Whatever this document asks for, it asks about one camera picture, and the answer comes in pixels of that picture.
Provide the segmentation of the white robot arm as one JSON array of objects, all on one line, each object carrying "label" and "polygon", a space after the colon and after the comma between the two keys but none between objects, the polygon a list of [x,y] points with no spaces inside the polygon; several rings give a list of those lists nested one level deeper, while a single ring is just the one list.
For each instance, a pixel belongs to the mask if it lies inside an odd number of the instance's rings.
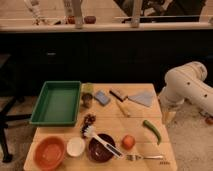
[{"label": "white robot arm", "polygon": [[206,77],[205,65],[197,61],[172,68],[165,74],[166,85],[158,95],[165,125],[172,121],[186,99],[213,117],[213,87],[204,82]]}]

